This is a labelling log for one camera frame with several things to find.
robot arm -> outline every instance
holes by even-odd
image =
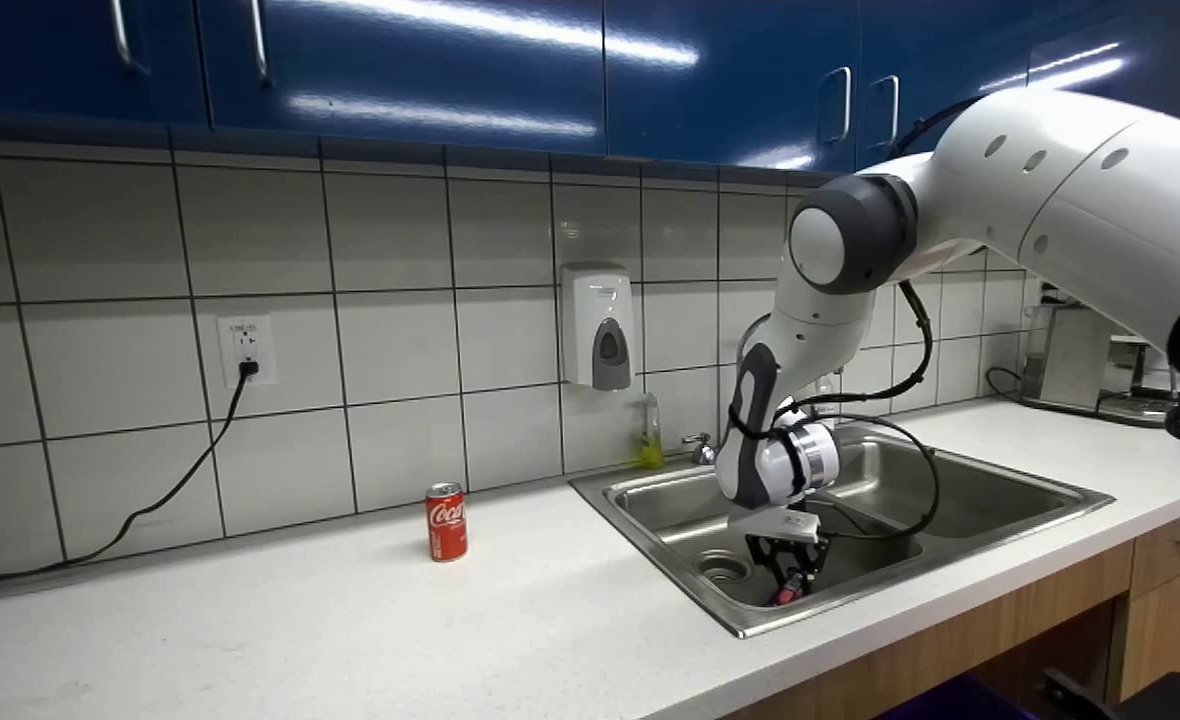
[[[841,473],[825,426],[795,426],[778,403],[852,360],[880,285],[979,244],[1180,367],[1180,119],[1073,91],[997,91],[954,117],[931,157],[836,182],[795,212],[714,467],[746,531],[807,539],[816,527],[778,510]]]

stainless steel sink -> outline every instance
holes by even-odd
[[[842,445],[854,450],[842,455],[842,479],[829,503],[812,503],[820,527],[832,536],[832,552],[812,596],[795,603],[770,603],[776,581],[769,569],[753,564],[746,539],[729,524],[731,503],[719,497],[712,467],[597,476],[575,479],[575,490],[673,586],[734,637],[829,612],[864,592],[1113,501],[1087,490],[936,452],[940,510],[931,524],[906,539],[882,539],[927,510],[927,466],[906,445],[880,431],[861,431],[861,442],[849,437]]]

red soda can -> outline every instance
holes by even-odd
[[[424,514],[429,514],[429,556],[434,564],[465,556],[469,552],[465,490],[431,485],[424,497]]]

power outlet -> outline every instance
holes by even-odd
[[[221,320],[224,345],[224,380],[235,388],[239,363],[256,360],[256,383],[275,383],[275,356],[273,356],[273,320],[266,315],[224,315]]]

white countertop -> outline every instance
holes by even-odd
[[[1180,442],[970,403],[936,450],[1117,503],[754,641],[570,490],[469,503],[473,552],[382,514],[0,589],[0,716],[722,716],[1180,517]]]

